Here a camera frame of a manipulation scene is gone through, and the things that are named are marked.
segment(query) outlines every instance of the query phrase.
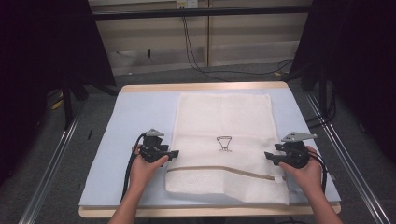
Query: white cloth bag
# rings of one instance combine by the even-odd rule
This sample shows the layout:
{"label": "white cloth bag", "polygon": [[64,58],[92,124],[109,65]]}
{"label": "white cloth bag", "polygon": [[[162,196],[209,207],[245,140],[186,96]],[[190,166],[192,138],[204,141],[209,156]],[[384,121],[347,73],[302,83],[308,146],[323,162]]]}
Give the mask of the white cloth bag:
{"label": "white cloth bag", "polygon": [[275,143],[268,94],[182,93],[171,146],[180,152],[168,165],[165,189],[289,204],[283,170],[264,155],[279,154]]}

